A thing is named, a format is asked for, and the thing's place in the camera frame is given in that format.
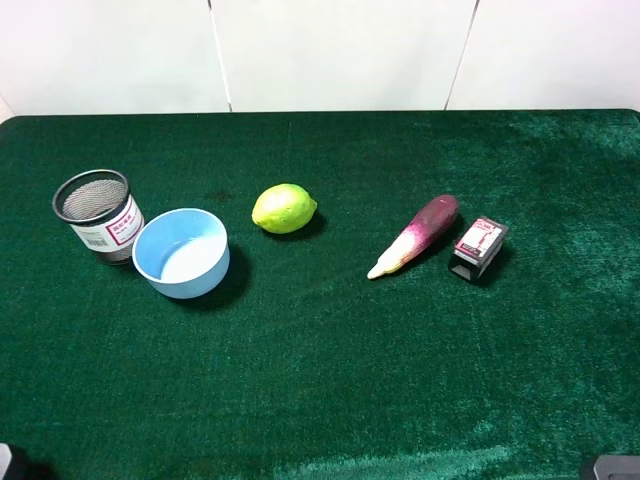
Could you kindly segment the small black labelled box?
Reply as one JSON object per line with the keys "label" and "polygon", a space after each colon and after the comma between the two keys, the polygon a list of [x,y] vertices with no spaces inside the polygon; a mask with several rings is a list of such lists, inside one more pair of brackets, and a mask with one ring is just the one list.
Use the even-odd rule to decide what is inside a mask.
{"label": "small black labelled box", "polygon": [[449,270],[468,282],[478,280],[501,250],[509,228],[478,217],[455,243],[449,259]]}

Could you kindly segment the grey object bottom right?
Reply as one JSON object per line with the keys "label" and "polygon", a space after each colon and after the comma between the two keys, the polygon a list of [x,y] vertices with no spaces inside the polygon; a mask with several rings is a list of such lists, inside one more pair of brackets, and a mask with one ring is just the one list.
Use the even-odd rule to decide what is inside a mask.
{"label": "grey object bottom right", "polygon": [[639,480],[639,455],[599,455],[586,460],[579,469],[580,480]]}

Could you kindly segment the green yellow lemon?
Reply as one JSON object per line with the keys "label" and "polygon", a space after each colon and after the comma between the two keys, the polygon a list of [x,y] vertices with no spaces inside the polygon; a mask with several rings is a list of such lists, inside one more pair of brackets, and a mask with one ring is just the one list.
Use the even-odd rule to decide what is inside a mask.
{"label": "green yellow lemon", "polygon": [[316,209],[317,202],[304,188],[282,183],[258,197],[251,218],[255,225],[269,233],[287,234],[304,227]]}

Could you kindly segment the purple white eggplant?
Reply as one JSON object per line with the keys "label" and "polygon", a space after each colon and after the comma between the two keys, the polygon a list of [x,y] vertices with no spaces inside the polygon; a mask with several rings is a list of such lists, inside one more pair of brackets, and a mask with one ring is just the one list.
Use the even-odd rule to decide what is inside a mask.
{"label": "purple white eggplant", "polygon": [[431,246],[458,216],[457,199],[448,194],[427,203],[381,254],[367,273],[369,280],[393,273]]}

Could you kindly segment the green velvet table cloth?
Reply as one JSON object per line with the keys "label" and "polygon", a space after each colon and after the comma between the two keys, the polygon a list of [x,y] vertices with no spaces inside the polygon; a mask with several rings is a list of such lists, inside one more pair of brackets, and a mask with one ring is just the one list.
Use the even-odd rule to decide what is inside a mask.
{"label": "green velvet table cloth", "polygon": [[[229,235],[174,301],[53,213],[111,168]],[[317,202],[252,221],[282,183]],[[367,273],[439,195],[454,223]],[[449,270],[481,216],[483,275]],[[34,479],[574,479],[639,450],[632,110],[16,117],[1,128],[1,438]]]}

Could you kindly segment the light blue bowl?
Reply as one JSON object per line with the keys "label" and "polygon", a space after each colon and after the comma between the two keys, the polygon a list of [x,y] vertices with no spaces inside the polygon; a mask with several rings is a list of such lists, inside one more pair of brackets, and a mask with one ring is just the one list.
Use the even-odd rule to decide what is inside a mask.
{"label": "light blue bowl", "polygon": [[136,270],[161,294],[179,300],[205,295],[230,265],[228,235],[214,214],[180,208],[151,220],[133,244]]}

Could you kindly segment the black mesh pen holder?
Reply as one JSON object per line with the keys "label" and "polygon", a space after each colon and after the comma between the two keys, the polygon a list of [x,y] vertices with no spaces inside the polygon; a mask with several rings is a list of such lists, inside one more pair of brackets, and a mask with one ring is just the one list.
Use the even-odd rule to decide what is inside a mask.
{"label": "black mesh pen holder", "polygon": [[64,182],[53,196],[52,209],[109,265],[131,260],[134,241],[145,226],[128,179],[111,169],[89,170]]}

